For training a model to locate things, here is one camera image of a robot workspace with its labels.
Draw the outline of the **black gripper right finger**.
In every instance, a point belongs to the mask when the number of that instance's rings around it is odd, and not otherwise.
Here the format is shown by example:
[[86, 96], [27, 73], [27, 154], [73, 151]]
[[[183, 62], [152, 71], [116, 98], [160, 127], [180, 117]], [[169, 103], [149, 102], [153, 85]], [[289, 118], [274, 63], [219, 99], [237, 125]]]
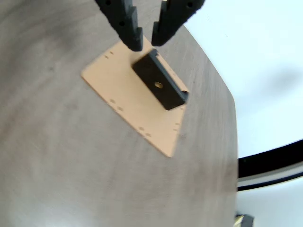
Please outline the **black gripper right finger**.
[[204, 0], [163, 0], [159, 20], [153, 24], [151, 43], [163, 46], [204, 4]]

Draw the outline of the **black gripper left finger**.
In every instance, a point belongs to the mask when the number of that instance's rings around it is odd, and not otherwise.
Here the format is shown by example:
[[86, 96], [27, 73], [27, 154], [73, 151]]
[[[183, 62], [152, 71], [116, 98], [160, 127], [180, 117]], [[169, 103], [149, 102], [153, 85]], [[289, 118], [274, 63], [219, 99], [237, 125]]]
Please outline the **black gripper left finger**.
[[137, 7], [131, 0], [95, 0], [121, 41], [132, 51], [143, 49], [143, 29], [138, 26]]

